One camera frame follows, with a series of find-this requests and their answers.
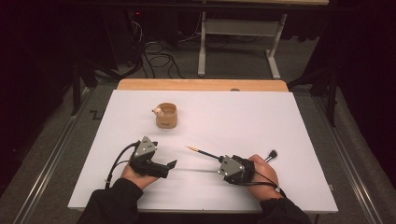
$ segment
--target metal rail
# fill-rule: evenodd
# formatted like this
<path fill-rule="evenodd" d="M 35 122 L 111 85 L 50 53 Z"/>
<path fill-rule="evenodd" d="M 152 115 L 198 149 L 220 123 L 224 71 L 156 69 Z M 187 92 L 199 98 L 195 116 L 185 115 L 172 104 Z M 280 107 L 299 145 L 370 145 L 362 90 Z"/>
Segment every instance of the metal rail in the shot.
<path fill-rule="evenodd" d="M 338 132 L 335 130 L 334 127 L 330 124 L 330 122 L 327 120 L 326 116 L 326 108 L 324 103 L 321 101 L 320 97 L 313 97 L 314 104 L 315 106 L 319 109 L 320 115 L 322 116 L 324 122 L 326 123 L 330 134 L 332 135 L 332 139 L 334 143 L 336 144 L 337 153 L 341 159 L 342 165 L 346 171 L 346 176 L 349 179 L 350 185 L 352 186 L 356 197 L 361 204 L 361 209 L 364 212 L 364 215 L 366 215 L 367 220 L 369 223 L 372 224 L 382 224 L 381 217 L 377 213 L 375 209 L 375 205 L 373 204 L 373 201 L 370 197 L 370 194 L 365 187 L 364 183 L 361 180 L 361 177 L 359 176 L 355 166 L 352 163 L 352 160 L 349 158 L 349 155 L 347 153 L 347 149 L 344 147 Z"/>
<path fill-rule="evenodd" d="M 75 126 L 76 121 L 78 119 L 78 116 L 82 111 L 82 108 L 88 102 L 89 98 L 91 98 L 92 91 L 89 91 L 89 89 L 86 88 L 85 91 L 82 93 L 82 96 L 83 96 L 83 101 L 80 110 L 77 112 L 75 116 L 71 116 L 69 121 L 67 121 L 67 124 L 64 127 L 64 130 L 62 131 L 61 136 L 55 145 L 55 148 L 52 150 L 51 154 L 49 155 L 49 159 L 44 165 L 44 168 L 41 170 L 41 173 L 38 176 L 37 180 L 35 181 L 35 184 L 33 185 L 29 195 L 27 196 L 20 212 L 17 214 L 13 222 L 14 224 L 28 223 L 29 218 L 35 211 L 35 207 L 37 206 L 46 186 L 50 182 L 50 178 L 60 158 L 62 157 L 62 154 L 64 153 L 64 143 L 66 142 L 69 134 L 72 132 L 73 127 Z"/>

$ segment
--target small wooden bowl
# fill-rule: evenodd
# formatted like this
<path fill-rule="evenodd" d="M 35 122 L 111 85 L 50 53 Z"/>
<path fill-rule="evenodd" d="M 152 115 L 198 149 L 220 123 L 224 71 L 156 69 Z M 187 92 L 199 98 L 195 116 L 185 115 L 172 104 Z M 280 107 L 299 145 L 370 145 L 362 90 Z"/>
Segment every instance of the small wooden bowl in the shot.
<path fill-rule="evenodd" d="M 174 104 L 163 103 L 157 106 L 163 115 L 157 116 L 156 123 L 159 128 L 173 129 L 177 126 L 177 108 Z"/>

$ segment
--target black jacket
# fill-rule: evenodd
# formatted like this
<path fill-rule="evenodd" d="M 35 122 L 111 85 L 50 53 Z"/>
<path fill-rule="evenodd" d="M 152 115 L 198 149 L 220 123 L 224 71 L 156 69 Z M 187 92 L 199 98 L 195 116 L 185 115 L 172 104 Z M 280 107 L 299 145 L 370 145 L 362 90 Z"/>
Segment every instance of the black jacket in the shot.
<path fill-rule="evenodd" d="M 137 200 L 143 191 L 133 182 L 120 178 L 110 189 L 97 189 L 91 195 L 77 224 L 137 223 Z M 260 202 L 262 215 L 259 224 L 308 224 L 308 216 L 289 199 Z"/>

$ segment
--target white table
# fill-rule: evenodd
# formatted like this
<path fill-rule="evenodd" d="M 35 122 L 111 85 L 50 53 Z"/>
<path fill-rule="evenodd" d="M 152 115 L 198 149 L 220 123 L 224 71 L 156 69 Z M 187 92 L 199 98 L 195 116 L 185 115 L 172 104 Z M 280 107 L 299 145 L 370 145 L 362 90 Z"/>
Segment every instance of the white table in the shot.
<path fill-rule="evenodd" d="M 155 125 L 151 109 L 164 102 L 177 106 L 175 129 Z M 91 193 L 105 187 L 120 152 L 143 136 L 159 142 L 153 161 L 177 160 L 177 165 L 145 189 L 140 211 L 261 211 L 244 187 L 222 181 L 216 160 L 185 148 L 193 146 L 243 158 L 266 157 L 276 149 L 278 158 L 270 162 L 288 197 L 307 213 L 337 212 L 292 93 L 273 91 L 114 91 L 68 207 L 83 209 Z M 114 171 L 113 183 L 122 168 Z"/>

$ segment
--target person's right hand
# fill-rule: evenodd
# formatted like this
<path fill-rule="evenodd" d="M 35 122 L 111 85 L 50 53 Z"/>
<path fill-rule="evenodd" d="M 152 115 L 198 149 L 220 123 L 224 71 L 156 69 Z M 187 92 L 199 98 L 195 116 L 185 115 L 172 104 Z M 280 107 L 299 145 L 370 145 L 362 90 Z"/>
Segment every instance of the person's right hand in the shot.
<path fill-rule="evenodd" d="M 253 155 L 248 160 L 254 162 L 254 167 L 256 172 L 265 175 L 268 177 L 270 180 L 272 180 L 274 183 L 279 185 L 276 172 L 275 170 L 259 155 Z M 260 176 L 258 174 L 254 174 L 252 182 L 268 182 L 270 181 L 263 176 Z M 265 201 L 265 200 L 270 200 L 272 198 L 283 198 L 280 193 L 278 193 L 274 187 L 268 186 L 268 185 L 255 185 L 255 186 L 249 186 L 247 187 L 248 191 L 255 197 L 257 200 Z"/>

